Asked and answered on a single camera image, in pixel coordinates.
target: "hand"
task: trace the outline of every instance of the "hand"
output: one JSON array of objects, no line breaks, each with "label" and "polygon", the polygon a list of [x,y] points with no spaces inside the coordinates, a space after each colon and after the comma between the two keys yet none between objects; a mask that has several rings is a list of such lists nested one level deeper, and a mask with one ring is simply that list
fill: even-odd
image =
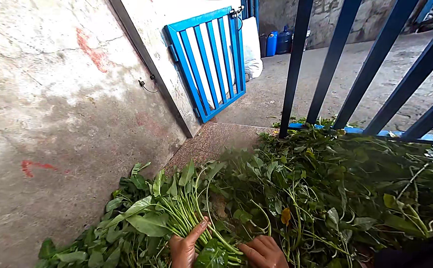
[{"label": "hand", "polygon": [[248,257],[252,267],[289,268],[284,253],[270,236],[260,235],[248,244],[239,244],[238,247]]},{"label": "hand", "polygon": [[206,230],[210,224],[208,217],[202,220],[186,238],[173,235],[168,244],[170,245],[170,253],[172,255],[172,267],[174,268],[191,268],[198,256],[195,252],[195,243],[200,235]]}]

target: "plant debris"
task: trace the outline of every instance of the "plant debris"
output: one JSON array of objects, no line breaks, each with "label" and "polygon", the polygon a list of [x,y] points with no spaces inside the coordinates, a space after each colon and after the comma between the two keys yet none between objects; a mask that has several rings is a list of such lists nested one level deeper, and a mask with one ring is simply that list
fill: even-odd
[{"label": "plant debris", "polygon": [[204,217],[196,265],[247,266],[236,245],[271,235],[297,267],[361,267],[384,248],[433,236],[433,150],[324,129],[260,134],[251,151],[153,180],[136,164],[96,226],[57,249],[43,242],[39,268],[169,267],[167,242]]}]

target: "red stain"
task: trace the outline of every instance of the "red stain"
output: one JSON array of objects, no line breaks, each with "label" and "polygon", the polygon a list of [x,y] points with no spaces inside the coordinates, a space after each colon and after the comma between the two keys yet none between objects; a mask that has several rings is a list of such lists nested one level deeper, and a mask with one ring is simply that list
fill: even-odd
[{"label": "red stain", "polygon": [[52,169],[53,171],[57,171],[58,169],[55,168],[51,164],[41,164],[39,162],[33,162],[31,160],[23,160],[21,162],[21,170],[24,172],[26,177],[32,178],[34,177],[33,173],[31,172],[32,168],[45,168],[45,169]]},{"label": "red stain", "polygon": [[146,128],[156,136],[164,137],[167,135],[168,130],[162,128],[158,123],[149,116],[146,112],[139,112],[135,114],[135,119],[137,121],[137,125],[145,125]]},{"label": "red stain", "polygon": [[86,53],[89,58],[94,62],[97,69],[101,72],[107,72],[108,68],[112,63],[107,58],[106,54],[101,51],[97,51],[96,49],[92,49],[88,45],[89,36],[84,33],[82,29],[76,28],[77,32],[77,44],[79,44],[80,48],[84,53]]}]

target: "wire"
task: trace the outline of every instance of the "wire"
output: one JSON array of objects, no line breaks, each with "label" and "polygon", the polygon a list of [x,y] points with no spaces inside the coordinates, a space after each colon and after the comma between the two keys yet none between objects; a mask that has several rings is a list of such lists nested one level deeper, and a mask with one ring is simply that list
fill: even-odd
[{"label": "wire", "polygon": [[243,28],[243,20],[240,18],[240,16],[237,16],[237,18],[241,21],[241,27],[238,29],[238,32]]},{"label": "wire", "polygon": [[147,91],[150,92],[150,93],[157,93],[157,92],[158,92],[158,90],[157,90],[157,91],[150,91],[150,90],[148,90],[148,89],[145,87],[145,82],[143,82],[143,81],[140,81],[140,80],[139,80],[139,84],[140,84],[141,87],[143,87],[145,90],[147,90]]}]

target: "finger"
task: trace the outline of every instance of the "finger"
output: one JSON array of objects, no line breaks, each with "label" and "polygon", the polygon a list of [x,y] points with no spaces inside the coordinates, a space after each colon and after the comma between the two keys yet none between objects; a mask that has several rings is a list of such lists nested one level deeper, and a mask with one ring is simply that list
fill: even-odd
[{"label": "finger", "polygon": [[206,220],[206,222],[208,223],[208,225],[211,225],[211,224],[212,224],[212,223],[210,222],[210,219],[209,219],[207,216],[204,216],[203,218]]},{"label": "finger", "polygon": [[258,253],[260,253],[263,256],[268,256],[271,254],[271,250],[269,247],[267,247],[265,244],[261,242],[258,238],[255,238],[251,240],[248,243],[248,246],[254,248]]},{"label": "finger", "polygon": [[168,241],[168,245],[170,246],[170,248],[178,248],[178,244],[181,240],[183,240],[183,238],[174,234],[174,235],[172,235],[172,237]]},{"label": "finger", "polygon": [[269,236],[266,235],[259,235],[258,237],[256,237],[257,240],[261,241],[266,247],[268,248],[273,248],[274,245],[271,242],[271,239]]},{"label": "finger", "polygon": [[273,244],[273,247],[276,247],[279,249],[279,246],[277,245],[276,241],[274,238],[272,238],[271,236],[267,236],[268,240],[271,242],[271,244]]},{"label": "finger", "polygon": [[248,245],[243,243],[239,244],[238,248],[246,255],[246,257],[248,257],[248,260],[253,263],[254,267],[265,266],[266,259],[253,248],[250,248]]},{"label": "finger", "polygon": [[192,245],[195,245],[196,240],[200,237],[200,235],[206,230],[208,226],[208,222],[206,220],[202,220],[193,230],[187,235],[185,241],[189,242]]}]

